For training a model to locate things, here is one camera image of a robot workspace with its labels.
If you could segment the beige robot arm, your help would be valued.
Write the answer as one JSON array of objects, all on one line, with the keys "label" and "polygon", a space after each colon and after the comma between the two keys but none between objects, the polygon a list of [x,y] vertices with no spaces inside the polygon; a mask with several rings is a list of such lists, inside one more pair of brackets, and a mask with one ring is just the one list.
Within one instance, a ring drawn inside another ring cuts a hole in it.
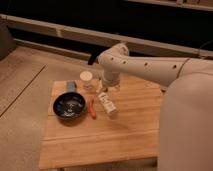
[{"label": "beige robot arm", "polygon": [[98,56],[106,86],[122,73],[166,89],[159,121],[158,171],[213,171],[213,60],[131,57],[118,43]]}]

